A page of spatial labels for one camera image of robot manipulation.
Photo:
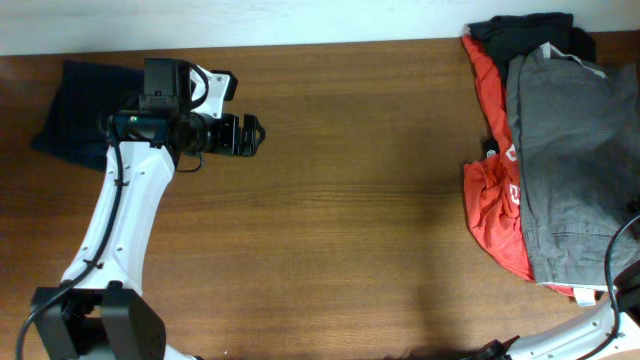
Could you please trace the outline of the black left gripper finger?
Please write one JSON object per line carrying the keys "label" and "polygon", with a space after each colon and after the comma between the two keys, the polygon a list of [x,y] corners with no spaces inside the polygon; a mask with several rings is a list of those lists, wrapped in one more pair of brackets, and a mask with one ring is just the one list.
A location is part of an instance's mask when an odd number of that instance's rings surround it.
{"label": "black left gripper finger", "polygon": [[266,130],[260,124],[258,118],[252,114],[245,114],[243,118],[243,133],[245,135],[265,135]]}
{"label": "black left gripper finger", "polygon": [[263,140],[264,140],[263,134],[258,131],[245,132],[242,135],[240,155],[243,157],[255,156]]}

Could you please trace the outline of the grey shorts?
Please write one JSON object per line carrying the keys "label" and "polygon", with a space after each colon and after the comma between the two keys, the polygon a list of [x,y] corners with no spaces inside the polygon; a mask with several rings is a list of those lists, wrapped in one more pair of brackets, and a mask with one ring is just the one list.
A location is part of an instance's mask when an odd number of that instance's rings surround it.
{"label": "grey shorts", "polygon": [[511,60],[506,106],[539,285],[602,290],[610,239],[639,198],[639,80],[545,43]]}

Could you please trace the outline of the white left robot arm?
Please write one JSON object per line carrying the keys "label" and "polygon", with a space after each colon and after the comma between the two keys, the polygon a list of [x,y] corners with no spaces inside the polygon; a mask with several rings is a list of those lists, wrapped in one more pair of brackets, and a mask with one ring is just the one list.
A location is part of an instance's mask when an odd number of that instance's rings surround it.
{"label": "white left robot arm", "polygon": [[80,248],[54,287],[35,290],[14,355],[35,329],[52,359],[177,359],[163,320],[144,300],[142,275],[162,196],[182,157],[253,157],[266,132],[224,106],[238,81],[186,60],[149,58],[110,92],[78,87],[70,106],[97,106],[97,134],[69,141],[101,158],[104,181]]}

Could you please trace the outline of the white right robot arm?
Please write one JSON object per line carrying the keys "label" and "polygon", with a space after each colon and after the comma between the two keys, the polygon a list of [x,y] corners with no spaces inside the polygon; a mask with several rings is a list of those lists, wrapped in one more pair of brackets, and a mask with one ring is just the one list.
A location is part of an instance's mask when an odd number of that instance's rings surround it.
{"label": "white right robot arm", "polygon": [[620,320],[608,300],[544,333],[515,337],[506,343],[493,340],[470,356],[477,359],[564,360],[602,359],[639,348],[639,264],[634,263],[614,280]]}

